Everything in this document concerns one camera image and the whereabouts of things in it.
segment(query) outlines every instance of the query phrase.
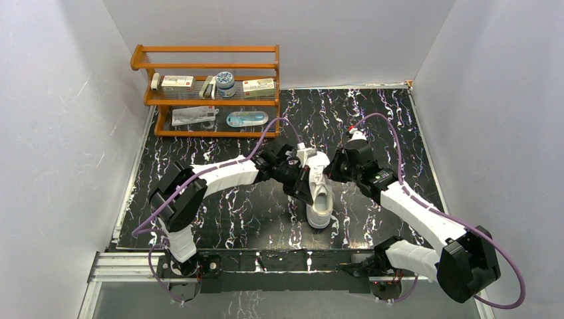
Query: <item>wooden rack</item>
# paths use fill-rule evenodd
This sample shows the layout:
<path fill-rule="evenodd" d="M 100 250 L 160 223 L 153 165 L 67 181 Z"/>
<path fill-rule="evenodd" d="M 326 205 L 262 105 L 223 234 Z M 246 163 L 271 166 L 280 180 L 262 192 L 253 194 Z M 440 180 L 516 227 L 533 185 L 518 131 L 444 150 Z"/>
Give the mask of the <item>wooden rack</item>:
<path fill-rule="evenodd" d="M 273 53 L 274 61 L 272 63 L 239 63 L 239 62 L 223 62 L 223 63 L 196 63 L 183 62 L 182 58 L 159 59 L 159 54 L 172 53 Z M 231 131 L 211 132 L 211 131 L 178 131 L 167 130 L 165 122 L 169 118 L 169 111 L 175 106 L 259 106 L 275 108 L 275 115 L 280 115 L 280 70 L 279 70 L 279 46 L 272 47 L 144 47 L 138 45 L 131 57 L 131 69 L 139 70 L 144 68 L 147 72 L 148 84 L 144 96 L 144 103 L 147 106 L 155 105 L 158 108 L 158 119 L 155 125 L 155 135 L 157 136 L 197 136 L 197 137 L 215 137 L 215 138 L 258 138 L 261 132 L 239 132 L 237 129 Z M 202 82 L 206 80 L 204 76 L 194 76 L 197 81 L 193 92 L 185 94 L 165 93 L 162 91 L 153 92 L 150 88 L 150 82 L 155 74 L 156 69 L 216 69 L 216 70 L 235 70 L 235 87 L 237 93 L 231 98 L 221 98 L 216 93 L 216 100 L 201 100 L 198 93 L 202 87 Z M 238 76 L 236 70 L 274 70 L 275 76 Z M 274 78 L 275 95 L 259 98 L 243 98 L 242 81 L 255 80 L 259 78 Z M 280 134 L 279 124 L 276 123 L 274 132 L 267 132 L 266 137 L 274 138 Z"/>

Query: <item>gray wall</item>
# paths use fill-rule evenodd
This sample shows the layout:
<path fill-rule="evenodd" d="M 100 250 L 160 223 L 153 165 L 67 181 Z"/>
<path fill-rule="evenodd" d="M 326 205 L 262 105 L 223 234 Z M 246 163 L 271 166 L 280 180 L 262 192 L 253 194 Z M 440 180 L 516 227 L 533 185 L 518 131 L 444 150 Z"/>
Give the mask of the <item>gray wall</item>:
<path fill-rule="evenodd" d="M 561 318 L 564 3 L 458 0 L 414 83 L 450 213 L 488 228 L 528 294 L 497 318 Z M 503 262 L 490 300 L 517 298 Z"/>
<path fill-rule="evenodd" d="M 130 50 L 278 44 L 290 88 L 413 79 L 454 0 L 104 2 Z"/>
<path fill-rule="evenodd" d="M 147 107 L 101 0 L 0 4 L 0 317 L 76 318 Z"/>

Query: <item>white shoe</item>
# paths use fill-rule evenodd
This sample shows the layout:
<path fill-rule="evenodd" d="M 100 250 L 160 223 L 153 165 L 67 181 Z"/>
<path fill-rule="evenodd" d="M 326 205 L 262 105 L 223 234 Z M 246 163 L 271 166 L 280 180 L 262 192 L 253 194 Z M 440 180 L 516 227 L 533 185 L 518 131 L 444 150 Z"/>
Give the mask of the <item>white shoe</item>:
<path fill-rule="evenodd" d="M 323 152 L 307 159 L 309 166 L 309 190 L 313 205 L 306 206 L 307 222 L 313 228 L 322 229 L 329 225 L 333 212 L 333 188 L 327 183 L 323 170 L 329 165 L 329 158 Z"/>

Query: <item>box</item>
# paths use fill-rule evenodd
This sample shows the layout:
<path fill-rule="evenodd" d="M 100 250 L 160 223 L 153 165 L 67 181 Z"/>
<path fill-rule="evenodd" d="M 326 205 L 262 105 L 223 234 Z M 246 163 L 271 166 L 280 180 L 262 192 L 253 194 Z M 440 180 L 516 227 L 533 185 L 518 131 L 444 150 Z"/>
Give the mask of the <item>box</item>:
<path fill-rule="evenodd" d="M 274 94 L 275 91 L 273 78 L 243 81 L 243 96 L 246 98 L 254 98 L 256 96 L 270 96 Z"/>
<path fill-rule="evenodd" d="M 165 75 L 160 87 L 163 92 L 186 93 L 191 92 L 196 84 L 193 76 Z"/>

